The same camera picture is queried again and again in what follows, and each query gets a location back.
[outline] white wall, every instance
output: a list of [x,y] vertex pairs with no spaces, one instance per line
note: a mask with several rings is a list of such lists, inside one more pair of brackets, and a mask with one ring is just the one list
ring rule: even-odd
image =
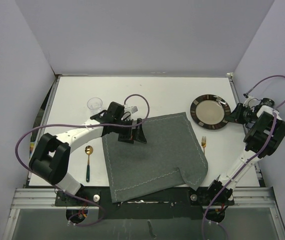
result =
[[[0,0],[0,239],[15,188],[27,172],[15,158],[18,138],[32,128],[54,74],[14,0]],[[28,139],[21,156],[29,157]]]
[[234,71],[273,1],[16,0],[57,74],[180,77]]
[[[244,93],[260,79],[275,74],[285,75],[285,0],[275,0],[236,68],[237,91]],[[280,103],[285,99],[285,80],[271,79],[252,93]],[[285,120],[285,105],[280,108],[280,114]],[[272,156],[260,162],[260,166],[267,184],[274,187],[285,223],[285,139]]]

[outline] gold fork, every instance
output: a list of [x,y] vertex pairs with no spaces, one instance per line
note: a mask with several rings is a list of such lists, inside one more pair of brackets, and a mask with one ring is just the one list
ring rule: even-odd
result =
[[205,147],[206,147],[206,136],[201,137],[201,146],[203,148],[203,154],[205,155]]

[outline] gold spoon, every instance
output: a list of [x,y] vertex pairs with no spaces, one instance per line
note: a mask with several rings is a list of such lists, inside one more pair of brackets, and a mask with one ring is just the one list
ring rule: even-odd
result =
[[86,171],[86,182],[89,183],[90,177],[91,177],[91,167],[90,167],[89,157],[94,152],[94,149],[93,149],[92,146],[86,146],[84,151],[88,155],[87,171]]

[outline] tabletop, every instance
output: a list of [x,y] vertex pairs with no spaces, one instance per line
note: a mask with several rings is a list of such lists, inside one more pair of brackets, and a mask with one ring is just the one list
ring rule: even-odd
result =
[[[226,171],[245,147],[243,126],[228,123],[218,130],[207,130],[197,125],[191,115],[191,103],[204,94],[223,98],[233,110],[236,101],[228,78],[216,77],[90,77],[62,76],[53,98],[47,124],[81,125],[91,115],[87,101],[102,99],[102,109],[110,102],[123,104],[131,94],[143,95],[149,102],[149,117],[186,112],[199,144],[206,136],[208,173],[201,187],[208,187],[214,179]],[[144,118],[147,106],[143,99],[134,96],[127,101],[129,106],[137,106],[133,118]],[[65,132],[64,127],[46,128],[45,133],[56,135]],[[90,182],[86,182],[88,156],[85,147],[91,145]],[[102,139],[97,138],[76,149],[69,158],[68,172],[84,186],[108,187],[108,175]],[[32,174],[30,186],[49,186],[45,180]],[[252,167],[237,184],[237,187],[259,187],[255,168]]]

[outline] plate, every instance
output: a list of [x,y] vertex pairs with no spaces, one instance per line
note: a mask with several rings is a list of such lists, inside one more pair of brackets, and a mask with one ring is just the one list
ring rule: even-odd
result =
[[220,96],[206,94],[197,97],[191,103],[190,114],[199,126],[217,130],[228,123],[225,116],[231,114],[231,108]]

